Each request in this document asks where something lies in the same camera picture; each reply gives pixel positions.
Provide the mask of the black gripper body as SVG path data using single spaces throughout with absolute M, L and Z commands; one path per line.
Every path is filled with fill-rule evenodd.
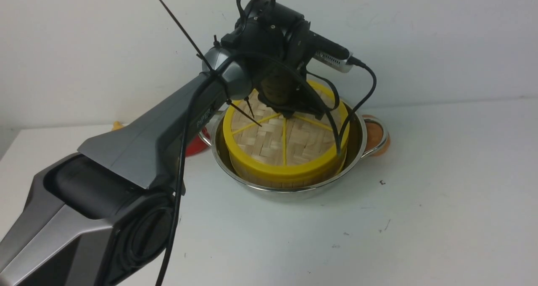
M 307 82 L 306 66 L 314 49 L 311 24 L 304 16 L 271 0 L 251 0 L 221 46 L 244 58 L 258 100 L 290 118 L 294 113 L 321 119 L 328 106 Z

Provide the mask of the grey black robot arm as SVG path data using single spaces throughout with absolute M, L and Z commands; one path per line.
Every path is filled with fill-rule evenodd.
M 257 89 L 272 108 L 326 112 L 298 73 L 314 35 L 275 0 L 238 7 L 201 72 L 122 129 L 37 173 L 1 241 L 2 286 L 116 286 L 161 253 L 163 284 L 185 194 L 187 145 L 225 103 Z

